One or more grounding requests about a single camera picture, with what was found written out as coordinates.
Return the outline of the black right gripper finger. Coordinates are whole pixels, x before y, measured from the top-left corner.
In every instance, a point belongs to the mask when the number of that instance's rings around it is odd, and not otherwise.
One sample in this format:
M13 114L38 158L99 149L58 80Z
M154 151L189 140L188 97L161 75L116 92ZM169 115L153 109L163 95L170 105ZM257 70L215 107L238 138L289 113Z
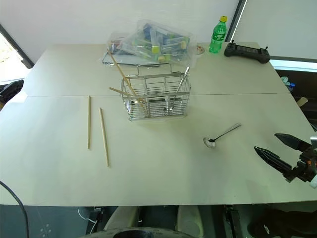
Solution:
M285 145L294 150L305 151L311 147L311 144L290 134L276 133L275 136Z
M282 173L284 177L290 176L290 173L292 172L292 166L281 160L279 156L267 149L257 146L254 147L254 150L262 158L262 160L264 160L271 167Z

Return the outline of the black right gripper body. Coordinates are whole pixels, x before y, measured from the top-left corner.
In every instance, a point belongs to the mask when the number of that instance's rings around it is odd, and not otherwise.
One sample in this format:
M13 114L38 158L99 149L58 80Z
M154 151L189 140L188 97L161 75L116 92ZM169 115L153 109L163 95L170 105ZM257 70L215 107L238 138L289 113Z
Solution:
M305 151L301 151L297 165L292 168L289 177L285 177L288 182L295 178L303 182L317 182L317 153L312 146Z

